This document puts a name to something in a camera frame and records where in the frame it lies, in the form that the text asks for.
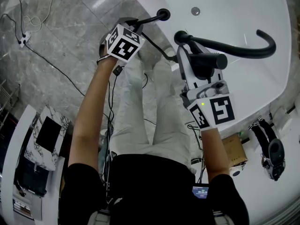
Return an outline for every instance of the black sleeve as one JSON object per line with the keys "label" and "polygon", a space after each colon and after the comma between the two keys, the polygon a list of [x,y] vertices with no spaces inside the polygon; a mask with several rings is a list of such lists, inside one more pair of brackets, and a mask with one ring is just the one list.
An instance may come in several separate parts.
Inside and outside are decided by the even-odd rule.
{"label": "black sleeve", "polygon": [[64,176],[65,187],[61,192],[60,224],[88,223],[92,213],[105,208],[105,188],[98,172],[91,166],[73,164]]}
{"label": "black sleeve", "polygon": [[214,211],[228,215],[234,224],[249,224],[246,205],[229,175],[218,175],[210,182],[207,200]]}

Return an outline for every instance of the wrist strap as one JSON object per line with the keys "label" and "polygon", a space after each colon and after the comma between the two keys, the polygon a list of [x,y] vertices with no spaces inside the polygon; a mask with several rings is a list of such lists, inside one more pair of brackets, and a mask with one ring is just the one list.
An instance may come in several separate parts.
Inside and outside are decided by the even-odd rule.
{"label": "wrist strap", "polygon": [[108,55],[105,55],[105,56],[99,58],[99,59],[97,60],[97,64],[98,64],[100,61],[102,61],[102,60],[104,60],[104,59],[106,59],[106,58],[109,58],[109,57],[111,57],[111,55],[108,54]]}

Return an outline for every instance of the power strip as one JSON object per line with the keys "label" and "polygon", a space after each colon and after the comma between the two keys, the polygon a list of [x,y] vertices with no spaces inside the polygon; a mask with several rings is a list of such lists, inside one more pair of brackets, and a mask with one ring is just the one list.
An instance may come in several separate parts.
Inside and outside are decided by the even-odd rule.
{"label": "power strip", "polygon": [[25,32],[25,37],[23,37],[22,36],[22,38],[21,38],[21,44],[20,44],[20,46],[21,46],[21,48],[24,48],[24,46],[25,46],[25,44],[26,43],[28,43],[28,40],[30,39],[30,37],[31,37],[31,33],[30,32]]}

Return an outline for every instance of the forearm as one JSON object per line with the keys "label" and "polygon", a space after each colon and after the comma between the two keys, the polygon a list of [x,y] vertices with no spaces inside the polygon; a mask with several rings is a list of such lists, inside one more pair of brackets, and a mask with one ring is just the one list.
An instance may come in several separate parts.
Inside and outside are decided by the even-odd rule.
{"label": "forearm", "polygon": [[98,142],[109,77],[116,59],[99,63],[80,106],[73,130],[69,165],[87,164],[98,169]]}
{"label": "forearm", "polygon": [[209,182],[219,174],[229,174],[229,160],[218,129],[202,131],[201,137]]}

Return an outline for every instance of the white bathtub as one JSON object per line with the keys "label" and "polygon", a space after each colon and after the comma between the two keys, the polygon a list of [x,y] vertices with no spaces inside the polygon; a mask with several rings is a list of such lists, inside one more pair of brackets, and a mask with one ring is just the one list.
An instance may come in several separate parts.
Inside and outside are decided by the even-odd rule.
{"label": "white bathtub", "polygon": [[[236,122],[257,112],[285,89],[290,68],[291,28],[286,0],[138,0],[155,16],[160,8],[171,11],[171,18],[157,24],[170,43],[173,36],[186,30],[194,37],[215,40],[234,46],[261,48],[267,43],[256,35],[260,29],[273,37],[275,54],[262,60],[228,55],[223,71],[229,90],[234,94]],[[198,7],[199,16],[191,13]]]}

